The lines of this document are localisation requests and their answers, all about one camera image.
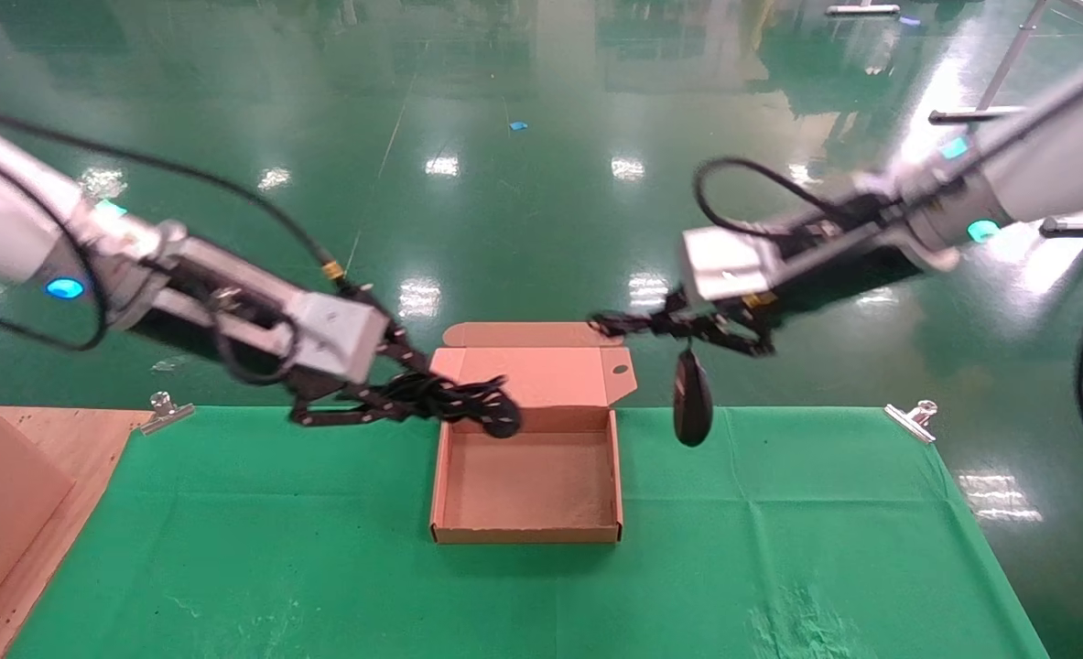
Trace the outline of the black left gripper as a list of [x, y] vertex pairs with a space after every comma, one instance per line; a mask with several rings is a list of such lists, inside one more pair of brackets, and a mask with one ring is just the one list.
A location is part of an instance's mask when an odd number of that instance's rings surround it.
[[[403, 422], [413, 415], [410, 405], [379, 391], [339, 392], [341, 399], [356, 402], [354, 408], [310, 408], [324, 397], [324, 378], [296, 360], [301, 330], [280, 303], [245, 285], [171, 281], [138, 321], [138, 335], [216, 362], [239, 384], [282, 385], [293, 396], [288, 419], [303, 428]], [[395, 318], [384, 316], [374, 358], [397, 366], [397, 373], [382, 385], [397, 376], [412, 376], [442, 391], [456, 389], [456, 383], [429, 369], [427, 356], [412, 346]]]

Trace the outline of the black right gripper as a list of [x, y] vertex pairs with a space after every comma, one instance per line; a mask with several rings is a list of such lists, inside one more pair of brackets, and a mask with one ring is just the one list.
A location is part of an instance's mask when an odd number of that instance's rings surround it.
[[752, 358], [773, 356], [771, 334], [753, 330], [753, 318], [805, 316], [918, 277], [919, 266], [904, 251], [905, 228], [880, 214], [837, 221], [833, 217], [809, 218], [775, 236], [752, 240], [760, 258], [764, 287], [751, 293], [751, 312], [695, 313], [666, 308], [647, 313], [599, 311], [590, 314], [589, 326], [605, 337], [649, 333], [712, 343]]

